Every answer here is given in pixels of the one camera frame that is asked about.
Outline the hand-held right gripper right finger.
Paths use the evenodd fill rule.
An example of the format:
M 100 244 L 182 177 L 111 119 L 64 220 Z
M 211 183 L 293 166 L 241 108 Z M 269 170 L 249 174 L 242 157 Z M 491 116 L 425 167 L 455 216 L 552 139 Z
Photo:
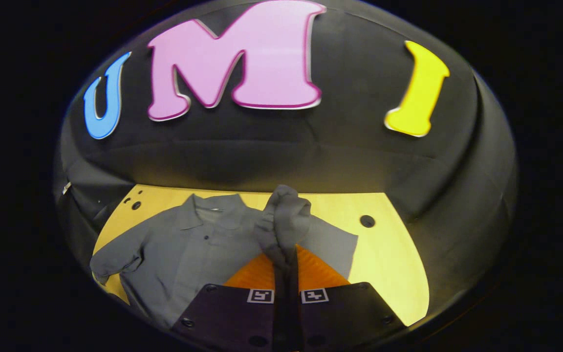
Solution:
M 371 283 L 349 283 L 300 245 L 295 257 L 300 351 L 364 352 L 406 328 Z

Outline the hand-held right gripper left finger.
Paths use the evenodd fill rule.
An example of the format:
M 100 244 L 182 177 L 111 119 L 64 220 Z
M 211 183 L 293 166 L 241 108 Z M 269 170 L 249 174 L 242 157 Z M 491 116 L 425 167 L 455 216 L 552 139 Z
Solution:
M 272 261 L 261 253 L 223 285 L 204 285 L 172 333 L 205 352 L 274 351 L 275 274 Z

